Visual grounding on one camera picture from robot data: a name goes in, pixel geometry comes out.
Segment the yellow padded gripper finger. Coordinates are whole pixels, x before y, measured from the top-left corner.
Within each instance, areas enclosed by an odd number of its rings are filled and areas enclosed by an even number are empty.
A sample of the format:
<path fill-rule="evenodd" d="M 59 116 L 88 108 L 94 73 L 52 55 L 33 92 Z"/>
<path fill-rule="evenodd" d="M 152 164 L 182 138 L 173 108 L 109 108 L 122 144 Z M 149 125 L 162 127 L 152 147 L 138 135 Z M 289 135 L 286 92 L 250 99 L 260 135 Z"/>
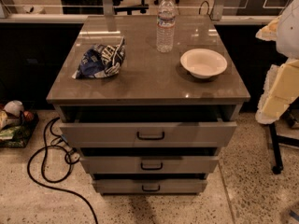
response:
<path fill-rule="evenodd" d="M 263 94 L 255 118 L 271 124 L 299 97 L 299 60 L 288 59 L 281 66 L 272 64 L 263 84 Z"/>

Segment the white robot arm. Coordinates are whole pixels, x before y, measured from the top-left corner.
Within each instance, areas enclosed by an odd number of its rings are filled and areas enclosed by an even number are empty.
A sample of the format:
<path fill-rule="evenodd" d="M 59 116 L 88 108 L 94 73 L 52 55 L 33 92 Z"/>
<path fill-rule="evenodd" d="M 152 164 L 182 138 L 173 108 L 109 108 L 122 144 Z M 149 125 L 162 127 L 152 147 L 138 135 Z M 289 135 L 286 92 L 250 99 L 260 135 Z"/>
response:
<path fill-rule="evenodd" d="M 292 0 L 256 37 L 275 41 L 277 52 L 287 57 L 281 66 L 272 64 L 268 70 L 255 115 L 259 123 L 271 124 L 299 97 L 299 0 Z"/>

